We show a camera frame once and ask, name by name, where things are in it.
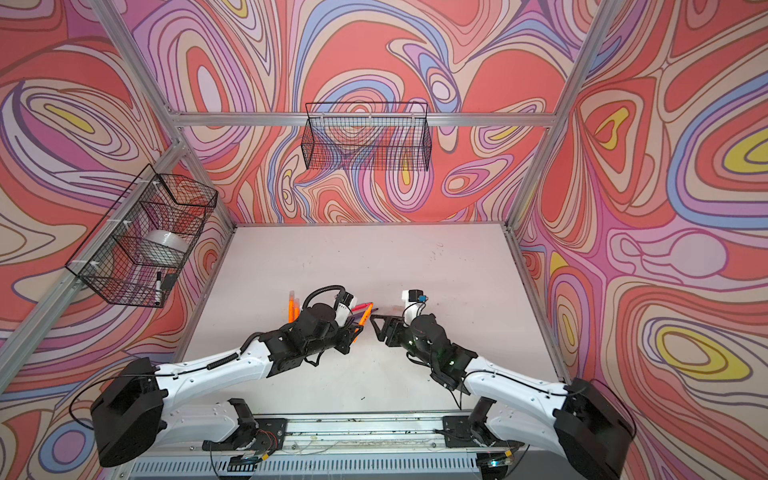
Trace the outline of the orange thin marker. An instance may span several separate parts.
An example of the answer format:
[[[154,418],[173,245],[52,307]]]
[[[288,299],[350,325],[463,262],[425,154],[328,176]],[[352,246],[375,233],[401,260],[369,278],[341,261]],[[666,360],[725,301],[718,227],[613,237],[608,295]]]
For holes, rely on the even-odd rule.
[[[354,312],[352,312],[353,326],[355,327],[353,341],[356,341],[356,338],[363,332],[365,324],[370,318],[373,311],[374,311],[374,304],[367,309],[367,312],[362,317],[355,317]]]

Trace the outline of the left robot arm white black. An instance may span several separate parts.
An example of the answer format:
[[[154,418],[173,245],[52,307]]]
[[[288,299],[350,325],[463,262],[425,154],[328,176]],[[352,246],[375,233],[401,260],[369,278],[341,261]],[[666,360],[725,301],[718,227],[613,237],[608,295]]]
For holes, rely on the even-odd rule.
[[[238,348],[160,365],[141,357],[96,381],[101,392],[84,426],[94,434],[100,465],[121,466],[154,446],[175,443],[199,441],[209,451],[248,448],[260,429],[245,400],[231,398],[209,408],[196,408],[192,401],[303,364],[316,367],[328,350],[348,354],[373,311],[356,304],[341,285],[321,287],[288,323],[254,332]]]

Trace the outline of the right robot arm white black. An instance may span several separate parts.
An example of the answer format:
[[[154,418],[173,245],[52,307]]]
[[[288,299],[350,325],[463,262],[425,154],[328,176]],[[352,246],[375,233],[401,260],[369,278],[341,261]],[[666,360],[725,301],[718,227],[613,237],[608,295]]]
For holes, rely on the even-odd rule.
[[[451,341],[432,314],[371,322],[380,342],[403,348],[436,384],[476,397],[469,416],[475,444],[520,442],[565,458],[586,479],[621,477],[635,428],[592,381],[548,382],[502,368]]]

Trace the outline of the pink marker upper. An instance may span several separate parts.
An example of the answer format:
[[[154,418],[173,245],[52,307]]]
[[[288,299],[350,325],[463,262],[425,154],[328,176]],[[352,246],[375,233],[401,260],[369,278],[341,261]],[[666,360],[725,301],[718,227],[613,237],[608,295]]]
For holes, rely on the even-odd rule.
[[[373,304],[372,304],[372,303],[370,303],[370,302],[369,302],[369,303],[364,303],[364,304],[360,304],[360,305],[357,305],[357,306],[355,306],[355,307],[352,309],[352,312],[356,313],[356,312],[360,312],[360,311],[365,311],[365,310],[367,310],[367,309],[368,309],[370,306],[372,306],[372,305],[373,305]]]

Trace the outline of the black marker in basket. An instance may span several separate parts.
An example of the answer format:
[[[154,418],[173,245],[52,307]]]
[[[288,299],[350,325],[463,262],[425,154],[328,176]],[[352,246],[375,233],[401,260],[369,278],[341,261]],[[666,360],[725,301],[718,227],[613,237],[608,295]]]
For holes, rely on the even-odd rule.
[[[160,307],[163,304],[162,277],[163,272],[157,271],[154,286],[154,305],[156,307]]]

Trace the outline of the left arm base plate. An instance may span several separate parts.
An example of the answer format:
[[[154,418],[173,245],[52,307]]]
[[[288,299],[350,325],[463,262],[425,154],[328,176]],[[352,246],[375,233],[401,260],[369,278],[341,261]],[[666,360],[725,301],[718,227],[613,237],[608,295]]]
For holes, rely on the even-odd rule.
[[[234,408],[236,429],[219,441],[205,439],[202,443],[204,451],[254,450],[257,453],[273,454],[283,448],[288,426],[287,418],[257,419],[242,398],[230,398],[228,405]]]

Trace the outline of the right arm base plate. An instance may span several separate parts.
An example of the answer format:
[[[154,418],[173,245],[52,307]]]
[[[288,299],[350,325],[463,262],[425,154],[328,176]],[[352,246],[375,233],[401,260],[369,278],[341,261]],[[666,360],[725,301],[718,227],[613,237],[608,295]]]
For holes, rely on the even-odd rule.
[[[448,448],[505,448],[516,451],[523,446],[522,442],[502,440],[488,426],[488,413],[495,403],[495,400],[481,397],[469,414],[443,416],[442,427],[434,432],[443,437]]]

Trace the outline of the aluminium front rail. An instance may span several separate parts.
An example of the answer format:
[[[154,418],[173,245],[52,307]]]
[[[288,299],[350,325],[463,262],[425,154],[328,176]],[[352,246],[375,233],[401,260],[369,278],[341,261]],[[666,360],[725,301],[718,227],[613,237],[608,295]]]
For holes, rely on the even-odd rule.
[[[400,412],[375,414],[328,414],[311,417],[288,415],[283,448],[303,453],[333,452],[422,452],[459,449],[496,451],[505,448],[448,448],[441,435],[434,432],[442,427],[446,415],[469,414],[453,412]],[[554,428],[529,415],[494,404],[488,413],[488,426],[502,440],[514,440],[535,448],[566,455]],[[235,412],[223,407],[185,407],[170,416],[167,429],[162,431],[149,450],[187,447],[203,450],[205,439],[219,441],[237,427]]]

